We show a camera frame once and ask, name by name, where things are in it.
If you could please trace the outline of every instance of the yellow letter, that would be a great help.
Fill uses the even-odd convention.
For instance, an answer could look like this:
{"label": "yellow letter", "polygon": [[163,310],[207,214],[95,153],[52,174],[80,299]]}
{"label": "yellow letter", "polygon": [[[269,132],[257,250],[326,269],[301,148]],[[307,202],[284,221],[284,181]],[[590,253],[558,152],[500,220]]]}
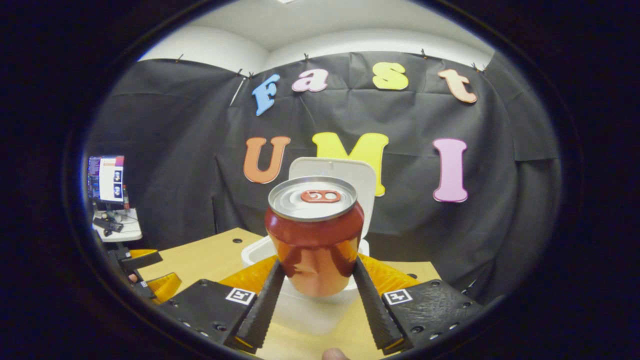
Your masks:
{"label": "yellow letter", "polygon": [[404,67],[398,63],[377,63],[373,65],[373,83],[379,89],[402,90],[409,85],[404,76]]}
{"label": "yellow letter", "polygon": [[333,158],[364,161],[376,171],[376,196],[385,194],[385,187],[381,182],[382,150],[389,143],[389,138],[383,134],[367,133],[362,135],[351,154],[342,146],[342,142],[336,133],[318,133],[311,139],[318,147],[318,158]]}

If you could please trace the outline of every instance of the foam letter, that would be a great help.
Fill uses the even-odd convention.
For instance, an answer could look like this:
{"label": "foam letter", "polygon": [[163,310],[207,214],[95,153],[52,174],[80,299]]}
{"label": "foam letter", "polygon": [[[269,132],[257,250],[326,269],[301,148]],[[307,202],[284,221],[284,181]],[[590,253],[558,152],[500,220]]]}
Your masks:
{"label": "foam letter", "polygon": [[280,75],[273,74],[267,81],[253,89],[251,94],[255,96],[255,101],[258,103],[258,110],[255,112],[255,116],[260,116],[275,102],[269,95],[274,96],[276,94],[276,85],[274,83],[278,80],[280,80]]}
{"label": "foam letter", "polygon": [[458,100],[469,102],[470,104],[476,102],[477,96],[473,93],[467,92],[467,89],[465,89],[464,84],[469,84],[469,79],[458,75],[458,72],[453,69],[440,71],[438,75],[447,80],[449,90]]}
{"label": "foam letter", "polygon": [[303,92],[306,90],[312,92],[322,91],[326,88],[326,78],[329,72],[324,69],[307,70],[298,76],[300,79],[291,85],[293,91]]}
{"label": "foam letter", "polygon": [[336,133],[318,133],[311,140],[317,145],[318,158],[359,160],[371,165],[376,171],[376,196],[385,194],[385,187],[381,182],[381,171],[382,150],[389,143],[386,135],[376,133],[362,135],[349,155]]}
{"label": "foam letter", "polygon": [[409,85],[404,76],[404,67],[398,63],[377,63],[373,65],[373,83],[379,89],[402,90]]}
{"label": "foam letter", "polygon": [[433,192],[433,198],[463,202],[468,197],[462,187],[462,152],[467,145],[462,140],[443,138],[434,140],[433,146],[440,151],[440,186]]}
{"label": "foam letter", "polygon": [[265,171],[258,169],[258,157],[262,146],[267,143],[265,138],[250,138],[246,141],[246,156],[244,157],[244,176],[254,183],[266,184],[272,182],[280,173],[284,147],[291,142],[286,136],[276,136],[271,139],[273,152],[271,163]]}

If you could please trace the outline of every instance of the red pull tab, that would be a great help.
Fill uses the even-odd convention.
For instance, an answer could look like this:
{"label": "red pull tab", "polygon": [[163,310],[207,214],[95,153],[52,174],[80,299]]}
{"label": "red pull tab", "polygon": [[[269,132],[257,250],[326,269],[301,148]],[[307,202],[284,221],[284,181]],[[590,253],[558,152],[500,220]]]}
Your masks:
{"label": "red pull tab", "polygon": [[[334,199],[329,199],[326,194],[334,194]],[[300,198],[304,202],[338,202],[340,201],[340,193],[335,190],[307,190],[300,195]]]}

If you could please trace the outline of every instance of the cable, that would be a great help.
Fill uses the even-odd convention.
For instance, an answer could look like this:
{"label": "cable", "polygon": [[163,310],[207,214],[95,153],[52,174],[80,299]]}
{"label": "cable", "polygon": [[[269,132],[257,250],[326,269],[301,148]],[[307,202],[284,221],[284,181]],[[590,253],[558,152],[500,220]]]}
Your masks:
{"label": "cable", "polygon": [[122,215],[123,217],[128,217],[128,218],[132,218],[133,220],[135,220],[135,221],[138,221],[138,219],[137,219],[137,218],[134,218],[134,217],[130,217],[129,215],[126,215],[126,214],[121,214],[121,215]]}

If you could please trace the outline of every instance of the black curtain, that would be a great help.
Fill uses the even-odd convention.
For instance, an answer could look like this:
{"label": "black curtain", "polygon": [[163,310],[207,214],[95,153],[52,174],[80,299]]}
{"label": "black curtain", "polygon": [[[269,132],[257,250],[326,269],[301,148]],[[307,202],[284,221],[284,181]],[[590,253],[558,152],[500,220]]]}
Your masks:
{"label": "black curtain", "polygon": [[[374,64],[398,62],[409,85],[380,90]],[[293,92],[300,73],[325,69],[328,87]],[[469,79],[477,102],[457,100],[438,72]],[[274,105],[255,115],[251,95],[272,74]],[[175,60],[137,63],[113,89],[95,121],[90,154],[125,155],[125,183],[145,242],[167,249],[242,227],[266,235],[267,194],[312,137],[337,133],[351,152],[365,133],[389,137],[369,234],[371,255],[432,261],[442,278],[486,302],[509,291],[533,264],[553,226],[560,162],[552,122],[524,78],[500,54],[484,72],[438,58],[391,52],[345,53],[290,63],[243,81],[211,65]],[[245,141],[288,136],[282,169],[269,184],[243,173]],[[437,202],[440,157],[432,142],[457,138],[463,155],[462,203]]]}

